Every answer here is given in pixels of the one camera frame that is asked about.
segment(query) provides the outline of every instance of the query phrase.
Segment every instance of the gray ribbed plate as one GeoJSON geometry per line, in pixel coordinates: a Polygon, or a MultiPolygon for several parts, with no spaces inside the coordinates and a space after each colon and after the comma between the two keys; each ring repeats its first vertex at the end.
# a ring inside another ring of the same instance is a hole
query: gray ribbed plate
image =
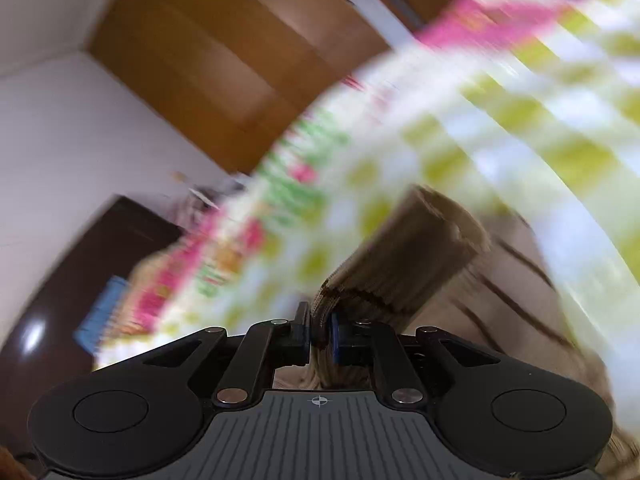
{"type": "MultiPolygon", "coordinates": [[[[56,473],[46,476],[47,480],[63,478],[56,473]]],[[[217,415],[202,439],[183,457],[138,478],[494,480],[497,477],[453,455],[440,443],[423,416],[390,410],[378,402],[373,392],[275,390],[266,392],[258,406],[217,415]]]]}

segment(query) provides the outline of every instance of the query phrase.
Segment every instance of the wooden cabinet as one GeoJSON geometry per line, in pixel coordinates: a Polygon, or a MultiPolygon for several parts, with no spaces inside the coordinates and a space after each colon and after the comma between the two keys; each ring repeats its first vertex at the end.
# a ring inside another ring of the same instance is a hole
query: wooden cabinet
{"type": "Polygon", "coordinates": [[[346,0],[116,0],[91,53],[227,171],[388,49],[346,0]]]}

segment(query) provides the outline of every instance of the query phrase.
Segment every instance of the white wall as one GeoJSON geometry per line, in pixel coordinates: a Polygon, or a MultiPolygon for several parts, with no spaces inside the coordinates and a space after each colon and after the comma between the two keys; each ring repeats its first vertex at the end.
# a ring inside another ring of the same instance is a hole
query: white wall
{"type": "Polygon", "coordinates": [[[0,0],[0,75],[77,50],[110,0],[0,0]]]}
{"type": "Polygon", "coordinates": [[[0,78],[0,346],[57,258],[114,194],[158,212],[225,173],[86,54],[0,78]]]}

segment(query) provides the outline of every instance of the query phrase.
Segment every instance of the metal screw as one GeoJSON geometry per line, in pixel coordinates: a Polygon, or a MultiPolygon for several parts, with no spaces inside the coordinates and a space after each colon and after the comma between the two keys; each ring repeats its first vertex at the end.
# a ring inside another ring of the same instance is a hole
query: metal screw
{"type": "Polygon", "coordinates": [[[391,394],[391,397],[400,404],[413,404],[422,400],[422,393],[415,388],[398,388],[391,394]]]}
{"type": "Polygon", "coordinates": [[[224,390],[220,390],[216,395],[218,400],[225,404],[237,404],[238,402],[246,400],[248,396],[249,394],[242,388],[225,388],[224,390]]]}

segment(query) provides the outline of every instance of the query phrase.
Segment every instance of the blue cloth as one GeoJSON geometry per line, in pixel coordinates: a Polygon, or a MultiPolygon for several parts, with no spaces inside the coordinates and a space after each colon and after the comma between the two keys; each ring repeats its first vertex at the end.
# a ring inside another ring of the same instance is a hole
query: blue cloth
{"type": "Polygon", "coordinates": [[[98,299],[89,310],[84,321],[74,332],[74,339],[89,354],[95,355],[107,322],[129,282],[118,276],[111,276],[98,299]]]}

